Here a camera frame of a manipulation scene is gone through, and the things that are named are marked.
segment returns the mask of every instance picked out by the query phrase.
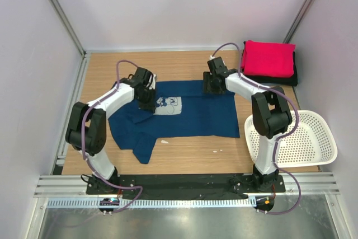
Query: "folded clothing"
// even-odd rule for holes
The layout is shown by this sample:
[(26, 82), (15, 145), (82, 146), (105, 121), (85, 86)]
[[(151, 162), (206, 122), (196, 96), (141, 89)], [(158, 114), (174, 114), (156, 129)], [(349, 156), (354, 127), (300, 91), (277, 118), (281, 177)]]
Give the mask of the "folded clothing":
[(248, 75), (245, 76), (258, 83), (273, 83), (279, 85), (297, 86), (298, 76), (297, 76), (297, 69), (296, 69), (295, 52), (293, 52), (293, 71), (294, 71), (293, 75), (289, 78), (275, 78), (269, 76), (248, 76)]
[(217, 135), (239, 137), (234, 93), (205, 95), (202, 81), (156, 83), (155, 113), (124, 105), (109, 118), (113, 139), (148, 163), (157, 138)]
[(248, 40), (242, 55), (244, 75), (289, 78), (294, 74), (293, 52), (296, 45)]

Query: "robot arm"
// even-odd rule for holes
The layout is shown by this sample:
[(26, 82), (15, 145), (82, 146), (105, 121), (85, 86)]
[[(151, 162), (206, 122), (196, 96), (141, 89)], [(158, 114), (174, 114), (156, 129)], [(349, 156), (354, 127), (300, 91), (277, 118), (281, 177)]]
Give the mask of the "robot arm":
[[(221, 57), (208, 61), (210, 72), (204, 72), (204, 93), (223, 94), (226, 90), (243, 96), (252, 104), (253, 123), (260, 135), (259, 151), (256, 163), (253, 165), (253, 183), (258, 190), (271, 187), (277, 180), (278, 169), (273, 163), (276, 138), (286, 132), (292, 123), (292, 116), (287, 101), (267, 90), (261, 85), (236, 69), (225, 66)], [(281, 87), (274, 87), (284, 93)]]
[(116, 167), (108, 159), (105, 151), (106, 125), (108, 118), (119, 108), (133, 100), (138, 100), (139, 108), (155, 111), (156, 75), (147, 69), (138, 67), (131, 78), (120, 80), (116, 92), (111, 89), (103, 96), (87, 104), (77, 102), (72, 107), (68, 128), (65, 135), (66, 142), (82, 153), (81, 123), (84, 113), (95, 103), (99, 102), (89, 113), (85, 127), (86, 157), (95, 171), (112, 184), (117, 184)]

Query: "wooden table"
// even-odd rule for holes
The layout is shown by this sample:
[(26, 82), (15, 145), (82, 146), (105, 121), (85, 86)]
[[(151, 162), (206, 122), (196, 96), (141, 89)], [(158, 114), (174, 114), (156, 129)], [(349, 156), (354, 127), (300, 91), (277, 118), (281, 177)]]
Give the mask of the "wooden table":
[[(137, 65), (157, 74), (158, 81), (202, 79), (208, 71), (207, 61), (212, 51), (163, 51), (147, 53), (92, 54), (81, 101), (89, 102), (107, 92), (116, 81), (116, 62), (120, 59), (134, 61)], [(220, 51), (228, 68), (237, 68), (238, 54), (233, 50)], [(121, 77), (134, 73), (131, 64), (120, 65)], [(283, 86), (285, 93), (296, 102), (292, 87)], [(158, 139), (149, 164), (142, 165), (132, 150), (120, 150), (107, 125), (106, 151), (119, 174), (210, 174), (249, 173), (253, 162), (249, 156), (244, 136), (244, 122), (252, 114), (251, 104), (235, 95), (240, 138), (224, 137), (175, 137)], [(317, 166), (292, 168), (296, 172), (317, 172)], [(71, 146), (68, 149), (63, 175), (90, 174), (81, 155)]]

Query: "red folded cloth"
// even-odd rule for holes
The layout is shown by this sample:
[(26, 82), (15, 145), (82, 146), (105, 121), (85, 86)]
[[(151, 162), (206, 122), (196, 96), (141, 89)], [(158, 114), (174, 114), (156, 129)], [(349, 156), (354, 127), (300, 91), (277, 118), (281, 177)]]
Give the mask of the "red folded cloth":
[(294, 44), (263, 43), (248, 40), (242, 55), (244, 75), (289, 78), (294, 74)]

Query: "plastic basket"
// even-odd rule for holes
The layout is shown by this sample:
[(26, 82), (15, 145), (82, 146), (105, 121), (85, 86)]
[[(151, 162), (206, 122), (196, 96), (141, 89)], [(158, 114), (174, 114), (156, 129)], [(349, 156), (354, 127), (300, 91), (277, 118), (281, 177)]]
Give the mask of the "plastic basket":
[[(297, 130), (281, 140), (277, 164), (282, 167), (301, 167), (311, 165), (326, 165), (337, 157), (335, 139), (326, 121), (317, 113), (309, 110), (299, 110)], [(296, 117), (293, 111), (292, 130)], [(260, 135), (253, 126), (252, 115), (245, 121), (245, 137), (248, 150), (253, 162), (257, 159)]]

